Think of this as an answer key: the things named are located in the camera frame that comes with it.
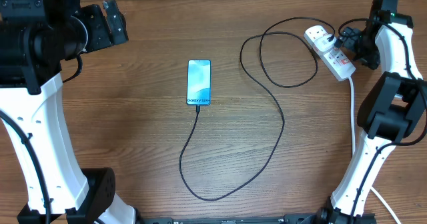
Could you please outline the Galaxy S24+ smartphone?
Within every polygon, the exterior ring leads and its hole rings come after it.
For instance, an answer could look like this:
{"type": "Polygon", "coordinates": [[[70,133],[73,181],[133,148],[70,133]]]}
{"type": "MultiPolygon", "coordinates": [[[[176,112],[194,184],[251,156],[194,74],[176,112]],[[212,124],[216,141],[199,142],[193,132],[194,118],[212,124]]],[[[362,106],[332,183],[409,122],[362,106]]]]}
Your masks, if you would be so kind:
{"type": "Polygon", "coordinates": [[[211,103],[211,61],[192,59],[187,66],[188,105],[210,105],[211,103]]]}

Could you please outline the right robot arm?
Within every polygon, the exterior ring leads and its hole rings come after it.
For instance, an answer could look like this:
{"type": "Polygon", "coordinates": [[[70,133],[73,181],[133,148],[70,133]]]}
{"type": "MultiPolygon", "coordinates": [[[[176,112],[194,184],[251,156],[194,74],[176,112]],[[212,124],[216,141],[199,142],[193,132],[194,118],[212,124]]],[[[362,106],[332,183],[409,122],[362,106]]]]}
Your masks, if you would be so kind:
{"type": "Polygon", "coordinates": [[[411,135],[426,113],[426,82],[414,60],[411,16],[397,12],[398,0],[373,0],[363,30],[343,23],[315,45],[330,53],[341,48],[382,75],[363,100],[357,115],[362,132],[356,152],[338,187],[304,223],[375,223],[364,214],[366,198],[385,160],[411,135]]]}

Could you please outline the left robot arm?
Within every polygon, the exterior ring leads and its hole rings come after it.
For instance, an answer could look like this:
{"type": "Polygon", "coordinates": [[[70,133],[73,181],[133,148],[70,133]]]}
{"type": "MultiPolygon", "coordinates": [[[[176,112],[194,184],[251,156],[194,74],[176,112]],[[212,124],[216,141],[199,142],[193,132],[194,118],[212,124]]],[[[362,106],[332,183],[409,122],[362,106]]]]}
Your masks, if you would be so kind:
{"type": "Polygon", "coordinates": [[[115,191],[109,167],[79,166],[63,110],[61,62],[126,43],[116,1],[1,0],[1,120],[28,200],[19,223],[141,223],[115,191]]]}

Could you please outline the white charger plug adapter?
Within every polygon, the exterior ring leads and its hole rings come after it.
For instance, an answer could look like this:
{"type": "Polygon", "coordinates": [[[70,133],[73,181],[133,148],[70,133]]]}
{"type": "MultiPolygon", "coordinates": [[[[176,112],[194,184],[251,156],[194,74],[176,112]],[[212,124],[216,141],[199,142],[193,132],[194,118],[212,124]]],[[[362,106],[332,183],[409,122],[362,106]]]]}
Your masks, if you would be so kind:
{"type": "Polygon", "coordinates": [[[328,53],[336,42],[336,38],[332,34],[326,34],[314,41],[314,50],[318,55],[328,53]]]}

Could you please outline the white power strip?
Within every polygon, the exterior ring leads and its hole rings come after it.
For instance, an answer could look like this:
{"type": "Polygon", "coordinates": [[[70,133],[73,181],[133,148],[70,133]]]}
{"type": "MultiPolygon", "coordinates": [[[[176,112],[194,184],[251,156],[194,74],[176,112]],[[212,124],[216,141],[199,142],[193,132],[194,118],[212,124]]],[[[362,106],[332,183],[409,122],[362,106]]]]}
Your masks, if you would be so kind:
{"type": "MultiPolygon", "coordinates": [[[[326,34],[329,33],[321,25],[315,25],[305,31],[304,37],[314,50],[314,41],[326,34]]],[[[338,81],[344,81],[348,79],[356,70],[352,62],[347,58],[341,49],[332,48],[328,53],[318,56],[338,81]]]]}

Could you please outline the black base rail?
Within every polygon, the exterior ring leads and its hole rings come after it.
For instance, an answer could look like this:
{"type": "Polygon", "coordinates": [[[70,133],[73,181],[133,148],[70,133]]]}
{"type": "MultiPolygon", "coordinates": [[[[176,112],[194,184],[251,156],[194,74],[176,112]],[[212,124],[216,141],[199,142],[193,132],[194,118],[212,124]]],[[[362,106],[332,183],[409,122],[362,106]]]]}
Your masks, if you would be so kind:
{"type": "Polygon", "coordinates": [[[315,213],[287,214],[283,217],[224,217],[199,219],[172,219],[138,217],[137,224],[314,224],[314,223],[350,223],[346,216],[326,217],[325,214],[315,213]]]}

